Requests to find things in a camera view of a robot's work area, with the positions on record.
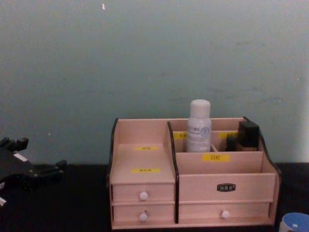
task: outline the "white bottle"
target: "white bottle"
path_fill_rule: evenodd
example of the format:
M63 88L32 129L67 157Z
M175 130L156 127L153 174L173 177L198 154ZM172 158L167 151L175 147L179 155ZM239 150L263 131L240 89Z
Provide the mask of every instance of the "white bottle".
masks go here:
M188 120L187 152L211 150L211 104L207 100L191 102Z

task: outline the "table surface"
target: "table surface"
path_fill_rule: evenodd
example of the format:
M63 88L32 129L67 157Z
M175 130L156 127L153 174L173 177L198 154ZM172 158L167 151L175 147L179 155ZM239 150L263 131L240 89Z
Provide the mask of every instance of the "table surface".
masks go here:
M279 163L282 192L279 218L289 212L309 214L309 163ZM1 232L110 231L105 190L106 165L69 165L62 182L33 192L10 190ZM274 232L273 227L177 229L203 232Z

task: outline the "blue container lid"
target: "blue container lid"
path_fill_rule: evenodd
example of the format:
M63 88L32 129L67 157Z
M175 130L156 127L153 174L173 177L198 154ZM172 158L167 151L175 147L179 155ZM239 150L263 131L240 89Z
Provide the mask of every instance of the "blue container lid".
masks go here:
M288 213L283 216L282 221L294 231L309 232L309 215Z

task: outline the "drawer knob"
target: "drawer knob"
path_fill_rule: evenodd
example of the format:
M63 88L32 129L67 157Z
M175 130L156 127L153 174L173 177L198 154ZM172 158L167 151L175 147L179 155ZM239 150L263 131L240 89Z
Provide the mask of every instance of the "drawer knob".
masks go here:
M230 217L230 212L228 212L227 210L222 211L221 217L222 218L229 218Z
M147 192L142 192L141 194L140 194L140 200L141 201L145 201L145 200L147 200L148 199L148 194L147 194Z
M140 221L146 221L148 218L146 211L144 211L142 214L140 214Z

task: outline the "yellow sticker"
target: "yellow sticker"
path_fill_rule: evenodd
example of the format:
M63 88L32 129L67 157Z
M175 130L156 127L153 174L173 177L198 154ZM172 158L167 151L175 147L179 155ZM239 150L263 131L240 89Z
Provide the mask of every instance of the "yellow sticker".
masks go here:
M219 133L219 138L220 139L226 139L227 136L237 137L237 135L238 135L238 131L221 132L221 133Z
M132 173L159 173L161 170L159 168L140 168L140 169L132 169Z
M230 155L219 153L204 154L202 160L205 162L230 162Z
M136 151L157 151L159 148L157 146L138 146L135 147L134 150Z
M187 138L186 131L174 132L173 135L174 135L174 139L186 139Z

